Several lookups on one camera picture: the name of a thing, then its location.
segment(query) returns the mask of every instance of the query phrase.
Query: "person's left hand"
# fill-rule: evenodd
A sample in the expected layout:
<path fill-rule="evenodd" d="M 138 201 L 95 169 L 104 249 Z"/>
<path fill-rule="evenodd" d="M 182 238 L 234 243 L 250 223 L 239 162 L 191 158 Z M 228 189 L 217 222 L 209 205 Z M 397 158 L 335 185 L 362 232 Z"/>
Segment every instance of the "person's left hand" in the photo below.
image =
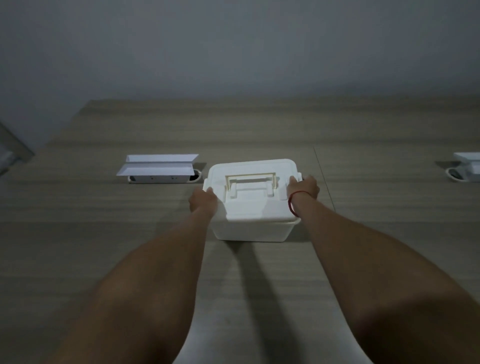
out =
<path fill-rule="evenodd" d="M 202 208 L 212 216 L 215 215 L 218 207 L 218 198 L 213 193 L 213 189 L 211 187 L 209 187 L 206 191 L 204 191 L 201 187 L 195 188 L 193 194 L 188 199 L 188 202 L 190 202 L 191 212 Z"/>

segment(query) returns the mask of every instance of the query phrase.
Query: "hand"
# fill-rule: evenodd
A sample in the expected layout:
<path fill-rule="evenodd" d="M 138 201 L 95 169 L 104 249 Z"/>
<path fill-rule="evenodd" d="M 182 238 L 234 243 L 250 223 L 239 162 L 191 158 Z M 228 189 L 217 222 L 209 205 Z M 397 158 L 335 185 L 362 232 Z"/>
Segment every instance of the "hand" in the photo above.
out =
<path fill-rule="evenodd" d="M 290 177 L 290 183 L 287 186 L 287 195 L 290 195 L 296 191 L 306 191 L 315 200 L 317 199 L 320 188 L 317 186 L 317 180 L 312 176 L 308 176 L 301 182 L 297 182 L 295 177 Z"/>
<path fill-rule="evenodd" d="M 192 195 L 188 199 L 188 202 L 190 202 L 191 212 L 201 208 L 205 212 L 211 214 L 211 216 L 215 215 L 218 207 L 218 198 L 213 193 L 213 189 L 211 187 L 209 187 L 206 191 L 202 190 L 201 187 L 195 188 Z"/>

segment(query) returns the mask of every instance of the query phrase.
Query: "forearm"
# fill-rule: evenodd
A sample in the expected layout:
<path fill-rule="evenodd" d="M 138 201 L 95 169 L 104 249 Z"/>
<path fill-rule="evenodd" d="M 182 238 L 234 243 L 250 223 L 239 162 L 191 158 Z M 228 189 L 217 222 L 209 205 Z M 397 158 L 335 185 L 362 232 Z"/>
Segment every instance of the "forearm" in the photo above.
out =
<path fill-rule="evenodd" d="M 99 284 L 51 363 L 171 363 L 192 321 L 211 214 L 198 209 Z"/>
<path fill-rule="evenodd" d="M 292 202 L 354 333 L 399 305 L 469 298 L 447 274 L 397 239 L 348 220 L 307 194 L 294 195 Z"/>

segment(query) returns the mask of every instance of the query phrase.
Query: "person's left arm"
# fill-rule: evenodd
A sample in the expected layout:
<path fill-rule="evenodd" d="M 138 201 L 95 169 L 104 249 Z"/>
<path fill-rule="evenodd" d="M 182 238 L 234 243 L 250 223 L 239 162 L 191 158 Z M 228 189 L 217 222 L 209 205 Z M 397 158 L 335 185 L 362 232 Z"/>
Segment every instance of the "person's left arm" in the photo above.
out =
<path fill-rule="evenodd" d="M 86 311 L 48 361 L 172 363 L 187 338 L 208 224 L 217 197 L 197 188 L 192 213 L 128 254 L 100 282 Z"/>

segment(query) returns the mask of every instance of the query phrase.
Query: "white plastic box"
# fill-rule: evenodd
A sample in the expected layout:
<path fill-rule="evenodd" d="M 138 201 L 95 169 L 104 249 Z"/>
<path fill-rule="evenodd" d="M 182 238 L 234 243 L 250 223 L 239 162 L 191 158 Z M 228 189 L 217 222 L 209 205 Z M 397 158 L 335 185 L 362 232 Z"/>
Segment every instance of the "white plastic box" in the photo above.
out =
<path fill-rule="evenodd" d="M 220 240 L 283 242 L 300 222 L 288 208 L 290 176 L 301 181 L 290 159 L 214 165 L 204 181 L 219 199 L 211 228 Z"/>

